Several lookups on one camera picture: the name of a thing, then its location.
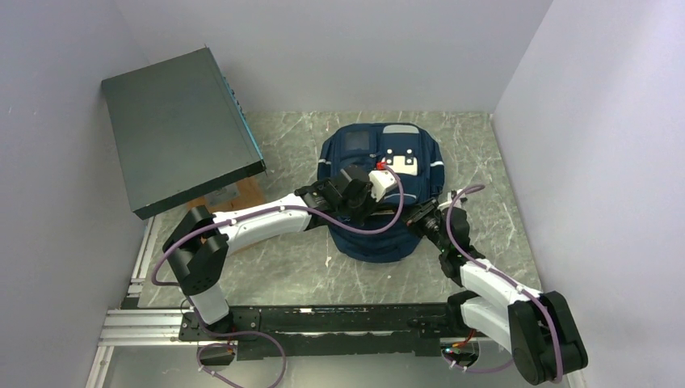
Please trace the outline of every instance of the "backpack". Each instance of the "backpack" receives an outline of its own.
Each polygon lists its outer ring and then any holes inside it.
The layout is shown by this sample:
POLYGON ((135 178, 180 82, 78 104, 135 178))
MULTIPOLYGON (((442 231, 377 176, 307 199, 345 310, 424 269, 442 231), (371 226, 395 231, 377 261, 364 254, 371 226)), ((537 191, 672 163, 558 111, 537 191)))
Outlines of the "backpack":
MULTIPOLYGON (((350 124, 338 129, 323 143, 317 179, 330 178, 351 164, 370 172, 378 162, 386 162, 399 175, 405 206, 420 204, 443 191, 445 169, 438 143, 424 129, 408 123, 350 124)), ((398 189, 389 192, 381 206, 397 206, 399 196, 398 189)), ((339 218, 364 230, 381 228, 392 219, 392 214, 373 215, 361 226, 339 218)), ((380 235, 354 234, 332 225, 329 232, 339 251, 370 263, 399 261, 421 241, 401 221, 380 235)))

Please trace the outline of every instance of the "gray wall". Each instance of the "gray wall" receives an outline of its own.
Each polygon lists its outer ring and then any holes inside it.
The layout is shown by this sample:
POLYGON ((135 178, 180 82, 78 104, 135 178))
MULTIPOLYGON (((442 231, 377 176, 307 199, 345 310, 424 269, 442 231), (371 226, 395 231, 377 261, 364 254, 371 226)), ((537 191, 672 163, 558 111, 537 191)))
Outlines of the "gray wall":
POLYGON ((494 113, 589 387, 683 386, 685 4, 555 0, 494 113))
POLYGON ((0 386, 83 386, 143 230, 99 83, 147 61, 108 0, 3 2, 0 36, 0 386))
POLYGON ((151 62, 207 44, 249 110, 492 112, 551 0, 116 0, 151 62))

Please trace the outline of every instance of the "white wall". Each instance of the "white wall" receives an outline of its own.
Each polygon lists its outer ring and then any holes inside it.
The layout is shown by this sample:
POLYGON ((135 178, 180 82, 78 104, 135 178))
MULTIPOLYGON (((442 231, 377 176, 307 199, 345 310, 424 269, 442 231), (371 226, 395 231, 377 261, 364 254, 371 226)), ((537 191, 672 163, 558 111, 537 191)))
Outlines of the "white wall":
POLYGON ((143 225, 99 88, 147 64, 110 0, 0 6, 0 386, 83 386, 143 225))
POLYGON ((589 387, 683 386, 685 4, 555 0, 494 113, 589 387))
POLYGON ((151 62, 208 45, 248 110, 492 112, 551 0, 116 0, 151 62))

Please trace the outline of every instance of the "blue edge strip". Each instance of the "blue edge strip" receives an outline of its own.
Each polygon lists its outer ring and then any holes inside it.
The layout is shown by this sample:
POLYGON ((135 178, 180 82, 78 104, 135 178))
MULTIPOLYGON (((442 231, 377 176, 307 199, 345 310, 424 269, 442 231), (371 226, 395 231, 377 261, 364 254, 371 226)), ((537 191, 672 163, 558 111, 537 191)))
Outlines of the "blue edge strip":
POLYGON ((247 129, 247 134, 250 135, 250 139, 252 140, 252 144, 254 144, 254 148, 257 150, 257 153, 259 154, 259 158, 264 160, 264 157, 262 156, 262 151, 259 149, 259 146, 257 145, 257 142, 254 140, 254 136, 252 136, 252 131, 250 130, 250 126, 247 125, 247 121, 245 121, 245 117, 242 115, 242 110, 240 109, 240 105, 238 105, 237 100, 235 98, 235 95, 233 94, 233 89, 231 89, 231 86, 229 85, 229 82, 226 80, 226 77, 222 77, 224 79, 224 85, 226 85, 226 89, 229 90, 229 95, 231 96, 231 100, 236 106, 237 113, 240 115, 240 118, 242 120, 242 123, 245 125, 245 129, 247 129))

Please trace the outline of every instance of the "marble tabletop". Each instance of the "marble tabletop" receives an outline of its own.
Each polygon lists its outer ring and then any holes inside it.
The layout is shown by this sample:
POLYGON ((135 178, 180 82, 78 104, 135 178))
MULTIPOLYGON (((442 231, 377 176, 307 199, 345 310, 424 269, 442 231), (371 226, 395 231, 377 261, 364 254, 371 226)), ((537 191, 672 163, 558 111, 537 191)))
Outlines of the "marble tabletop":
MULTIPOLYGON (((248 112, 246 120, 267 164, 267 173, 258 181, 268 201, 314 182, 321 144, 346 124, 408 122, 425 129, 439 143, 445 163, 441 199, 448 190, 486 185, 464 204, 472 244, 516 280, 540 288, 487 113, 248 112)), ((148 276, 186 211, 181 206, 157 216, 148 276)), ((322 227, 281 235, 230 256, 220 285, 233 306, 445 302, 459 287, 443 275, 438 253, 424 239, 398 263, 363 263, 338 252, 322 227)), ((158 277, 173 279, 167 264, 158 277)), ((139 307, 176 307, 182 300, 175 287, 146 281, 139 307)))

